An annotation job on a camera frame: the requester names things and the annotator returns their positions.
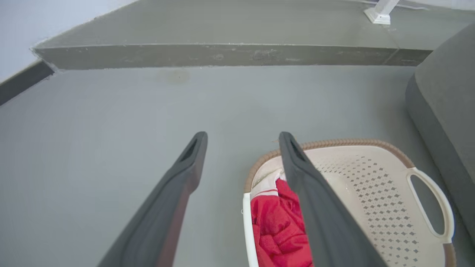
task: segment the white cloth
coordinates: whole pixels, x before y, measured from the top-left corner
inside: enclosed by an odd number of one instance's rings
[[[279,193],[277,192],[277,186],[275,184],[277,179],[287,181],[283,169],[277,169],[262,178],[261,181],[251,189],[251,200],[256,196],[278,196]]]

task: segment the laundry basket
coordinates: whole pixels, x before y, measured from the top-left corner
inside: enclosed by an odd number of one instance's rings
[[[447,198],[399,149],[374,139],[320,141],[301,147],[389,267],[456,266],[454,216]],[[250,192],[277,170],[283,171],[279,150],[254,164],[244,187],[244,231],[251,267],[258,263]],[[441,207],[442,235],[434,231],[424,212],[411,183],[413,175],[430,188]]]

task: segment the red towel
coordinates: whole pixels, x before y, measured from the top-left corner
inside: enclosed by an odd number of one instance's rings
[[[298,196],[284,180],[275,183],[279,196],[251,200],[259,267],[313,267]]]

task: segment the gray floor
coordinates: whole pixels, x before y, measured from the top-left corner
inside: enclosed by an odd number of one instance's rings
[[[243,186],[259,156],[278,147],[280,131],[300,142],[388,141],[444,190],[404,106],[413,72],[315,66],[55,75],[0,106],[0,266],[96,266],[197,131],[208,132],[209,146],[176,267],[247,265]],[[433,217],[437,205],[421,198]],[[475,266],[460,224],[454,243],[458,266]]]

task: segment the sofa cushion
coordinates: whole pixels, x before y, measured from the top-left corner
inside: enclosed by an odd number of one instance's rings
[[[475,243],[475,24],[416,68],[406,103]]]

